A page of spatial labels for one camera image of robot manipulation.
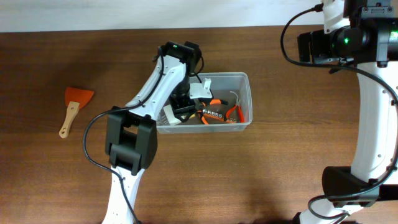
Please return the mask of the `screwdriver set clear case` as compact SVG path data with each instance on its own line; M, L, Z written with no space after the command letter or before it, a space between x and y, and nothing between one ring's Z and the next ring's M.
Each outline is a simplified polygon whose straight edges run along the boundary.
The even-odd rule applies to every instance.
M158 117L157 123L161 126L175 126L181 123L174 115L171 105L162 108L163 113Z

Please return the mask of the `orange socket bit rail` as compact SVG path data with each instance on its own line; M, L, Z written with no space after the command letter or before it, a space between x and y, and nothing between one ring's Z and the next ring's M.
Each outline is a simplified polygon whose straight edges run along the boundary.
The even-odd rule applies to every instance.
M222 121L225 123L237 123L236 119L227 118L227 117L223 116L222 114L215 113L213 111L206 110L206 109L203 109L202 111L200 111L199 115L200 115L200 119L203 124L208 124L208 121L206 120L207 118L215 119L217 121Z

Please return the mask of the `long nose pliers orange black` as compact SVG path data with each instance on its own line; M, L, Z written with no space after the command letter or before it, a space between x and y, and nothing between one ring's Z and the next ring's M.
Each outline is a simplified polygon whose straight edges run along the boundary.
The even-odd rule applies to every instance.
M208 106L213 106L213 105L228 106L229 103L226 100L221 100L221 99L212 99L210 101L199 101L199 104L196 105L197 116L199 117L199 119L200 119L199 112L202 111L203 109L207 110Z

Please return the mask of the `clear plastic container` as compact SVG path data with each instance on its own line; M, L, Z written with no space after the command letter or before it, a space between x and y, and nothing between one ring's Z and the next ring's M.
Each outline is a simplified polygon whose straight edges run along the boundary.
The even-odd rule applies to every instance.
M210 89L214 99L226 100L229 103L228 106L208 106L207 110L225 114L239 100L244 115L244 122L225 123L207 118L206 120L209 125L205 125L200 121L197 114L195 114L187 122L175 126L161 126L157 123L157 130L160 134L240 132L244 131L251 124L252 96L248 76L244 72L201 73L197 78L191 78L191 82L205 81L205 78L211 79Z

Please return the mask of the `small red cutter pliers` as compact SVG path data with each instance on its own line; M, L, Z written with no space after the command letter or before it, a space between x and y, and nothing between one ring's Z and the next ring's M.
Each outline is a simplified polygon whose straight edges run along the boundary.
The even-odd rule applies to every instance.
M231 115L236 115L237 119L234 119L231 117ZM243 111L241 108L241 103L239 100L237 100L235 102L235 104L226 111L225 115L224 115L224 120L225 121L230 121L230 122L239 122L239 123L243 123L244 122L244 115L243 115Z

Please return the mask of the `orange scraper wooden handle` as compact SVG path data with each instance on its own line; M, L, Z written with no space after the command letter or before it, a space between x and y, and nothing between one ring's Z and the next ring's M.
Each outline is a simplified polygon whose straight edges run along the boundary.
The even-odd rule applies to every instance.
M67 111L63 125L59 130L59 136L61 138L68 137L73 120L79 110L89 103L93 95L94 91L91 90L83 90L70 86L66 88L65 104L67 106Z

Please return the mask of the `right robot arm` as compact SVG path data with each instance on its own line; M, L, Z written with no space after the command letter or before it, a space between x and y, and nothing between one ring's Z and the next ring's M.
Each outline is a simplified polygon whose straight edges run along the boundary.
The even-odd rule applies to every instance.
M390 1L322 1L324 28L297 38L297 65L349 70L360 87L358 142L350 166L329 166L323 193L294 223L342 223L376 202L397 200L397 18Z

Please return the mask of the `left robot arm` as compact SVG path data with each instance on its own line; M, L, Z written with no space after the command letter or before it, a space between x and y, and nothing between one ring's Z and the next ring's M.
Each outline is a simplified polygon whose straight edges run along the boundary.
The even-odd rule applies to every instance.
M105 151L112 184L104 223L137 223L131 209L139 182L157 151L156 121L169 102L178 121L195 112L190 77L201 59L197 44L167 42L158 50L157 65L140 92L124 108L108 116Z

